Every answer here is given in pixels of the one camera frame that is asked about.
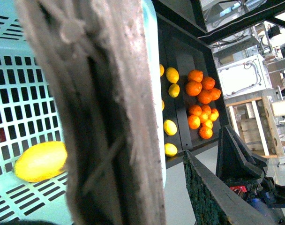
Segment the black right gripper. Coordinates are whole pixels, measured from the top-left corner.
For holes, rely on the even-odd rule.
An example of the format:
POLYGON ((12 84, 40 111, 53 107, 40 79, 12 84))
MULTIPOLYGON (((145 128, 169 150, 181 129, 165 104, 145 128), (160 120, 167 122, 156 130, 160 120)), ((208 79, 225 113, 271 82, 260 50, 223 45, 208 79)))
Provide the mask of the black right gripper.
POLYGON ((221 180, 263 180, 268 160, 254 154, 230 125, 219 130, 216 176, 221 180))

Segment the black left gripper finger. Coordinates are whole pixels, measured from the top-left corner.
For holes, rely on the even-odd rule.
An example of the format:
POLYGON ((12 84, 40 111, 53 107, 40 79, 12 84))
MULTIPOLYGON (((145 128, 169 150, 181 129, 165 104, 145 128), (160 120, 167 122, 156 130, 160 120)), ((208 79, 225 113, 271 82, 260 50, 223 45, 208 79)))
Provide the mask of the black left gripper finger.
POLYGON ((198 225, 274 225, 201 163, 185 151, 186 188, 198 225))

